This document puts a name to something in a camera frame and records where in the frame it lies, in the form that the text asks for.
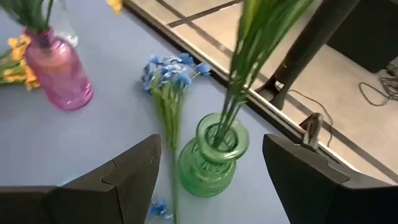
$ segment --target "light blue table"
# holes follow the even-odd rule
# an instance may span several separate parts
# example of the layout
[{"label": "light blue table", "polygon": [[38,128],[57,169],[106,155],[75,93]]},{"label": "light blue table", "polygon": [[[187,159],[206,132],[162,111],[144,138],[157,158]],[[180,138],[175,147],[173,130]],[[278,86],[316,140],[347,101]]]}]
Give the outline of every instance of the light blue table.
[{"label": "light blue table", "polygon": [[[42,90],[0,87],[2,186],[60,185],[162,133],[153,102],[137,81],[151,54],[180,52],[129,13],[115,16],[105,0],[69,0],[68,7],[95,95],[86,107],[67,113],[53,107]],[[17,37],[21,28],[3,12],[0,21],[4,50],[8,37]],[[184,106],[182,145],[194,136],[202,117],[220,111],[225,91],[212,78],[195,80]],[[213,198],[196,198],[181,187],[182,224],[289,223],[262,156],[263,135],[279,132],[250,108],[244,107],[238,118],[251,142],[231,185]],[[155,195],[172,205],[168,164],[164,149]]]}]

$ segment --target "fallen blue petal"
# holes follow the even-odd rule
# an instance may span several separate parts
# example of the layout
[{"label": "fallen blue petal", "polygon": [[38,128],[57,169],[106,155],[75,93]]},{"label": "fallen blue petal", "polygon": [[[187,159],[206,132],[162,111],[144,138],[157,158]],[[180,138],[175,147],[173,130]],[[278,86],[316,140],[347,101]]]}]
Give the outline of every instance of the fallen blue petal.
[{"label": "fallen blue petal", "polygon": [[207,63],[200,63],[196,67],[196,70],[204,76],[210,75],[210,69],[210,65]]},{"label": "fallen blue petal", "polygon": [[150,62],[154,63],[155,65],[162,65],[163,64],[163,59],[160,58],[157,55],[151,55],[150,56]]},{"label": "fallen blue petal", "polygon": [[173,215],[170,213],[170,210],[167,208],[164,200],[161,202],[156,202],[154,200],[151,201],[147,219],[153,220],[154,217],[160,217],[164,220],[172,220]]},{"label": "fallen blue petal", "polygon": [[181,59],[182,63],[184,63],[185,65],[193,65],[193,58],[191,57],[190,54],[182,53],[178,57]]}]

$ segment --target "blue petal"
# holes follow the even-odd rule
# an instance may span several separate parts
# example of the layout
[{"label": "blue petal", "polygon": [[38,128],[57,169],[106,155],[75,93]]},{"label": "blue petal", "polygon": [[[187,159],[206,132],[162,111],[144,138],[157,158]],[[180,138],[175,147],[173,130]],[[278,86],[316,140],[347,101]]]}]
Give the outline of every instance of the blue petal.
[{"label": "blue petal", "polygon": [[148,64],[145,65],[145,67],[144,67],[144,72],[145,72],[146,74],[148,74],[149,71],[150,71],[150,63],[148,63]]},{"label": "blue petal", "polygon": [[150,62],[154,63],[155,65],[161,65],[163,64],[163,59],[161,59],[159,56],[157,55],[151,55],[150,56]]},{"label": "blue petal", "polygon": [[150,88],[150,86],[149,85],[143,85],[142,86],[142,89],[146,92],[146,93],[148,93],[148,94],[152,94],[152,89]]},{"label": "blue petal", "polygon": [[179,64],[166,65],[164,68],[167,69],[168,71],[173,71],[175,73],[182,69],[182,67]]},{"label": "blue petal", "polygon": [[210,65],[207,63],[200,63],[196,69],[204,76],[210,75]]},{"label": "blue petal", "polygon": [[190,54],[182,53],[178,57],[181,59],[182,63],[184,63],[185,65],[193,65],[193,58],[191,57]]},{"label": "blue petal", "polygon": [[189,76],[184,75],[184,74],[178,74],[175,78],[174,78],[174,83],[176,85],[181,85],[182,84],[182,88],[186,89],[188,88],[189,85],[191,85],[192,80]]},{"label": "blue petal", "polygon": [[165,67],[162,67],[161,69],[160,69],[160,75],[164,75],[164,74],[166,74],[167,72],[169,72],[169,70],[168,69],[166,69]]},{"label": "blue petal", "polygon": [[176,56],[171,56],[170,57],[170,63],[172,65],[175,65],[175,64],[181,63],[181,62],[182,62],[182,60],[180,58],[176,57]]},{"label": "blue petal", "polygon": [[165,74],[163,74],[163,77],[170,78],[172,75],[173,75],[173,72],[166,72]]},{"label": "blue petal", "polygon": [[141,76],[142,83],[150,83],[155,79],[155,72],[153,70],[149,71],[148,73],[144,72]]},{"label": "blue petal", "polygon": [[159,80],[159,83],[157,84],[157,86],[159,87],[159,88],[162,88],[166,83],[168,83],[170,81],[170,79],[169,78],[161,78],[160,80]]}]

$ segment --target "green glass vase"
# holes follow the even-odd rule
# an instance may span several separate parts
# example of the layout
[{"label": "green glass vase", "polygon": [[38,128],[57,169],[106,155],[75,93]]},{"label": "green glass vase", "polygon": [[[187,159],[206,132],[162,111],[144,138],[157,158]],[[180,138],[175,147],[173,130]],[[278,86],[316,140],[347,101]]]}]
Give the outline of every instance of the green glass vase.
[{"label": "green glass vase", "polygon": [[231,183],[236,160],[249,146],[249,134],[240,121],[234,120],[218,148],[211,146],[221,115],[212,113],[198,124],[196,137],[182,149],[178,159],[181,184],[197,197],[212,197]]}]

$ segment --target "vase opening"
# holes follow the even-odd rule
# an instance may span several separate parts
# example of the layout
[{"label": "vase opening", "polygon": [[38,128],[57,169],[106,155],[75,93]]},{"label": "vase opening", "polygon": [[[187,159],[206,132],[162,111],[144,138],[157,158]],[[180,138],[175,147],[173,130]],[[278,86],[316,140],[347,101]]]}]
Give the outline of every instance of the vase opening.
[{"label": "vase opening", "polygon": [[[206,142],[209,146],[213,145],[219,126],[220,126],[219,123],[215,123],[206,128],[205,136],[206,136]],[[213,149],[222,152],[231,152],[235,149],[237,145],[238,145],[238,136],[233,130],[229,129],[225,135],[225,138],[221,142],[220,146],[218,146],[217,148],[214,147]]]},{"label": "vase opening", "polygon": [[26,29],[24,33],[30,38],[30,45],[34,47],[49,49],[55,42],[54,30],[51,27],[41,34],[36,34],[29,29]]}]

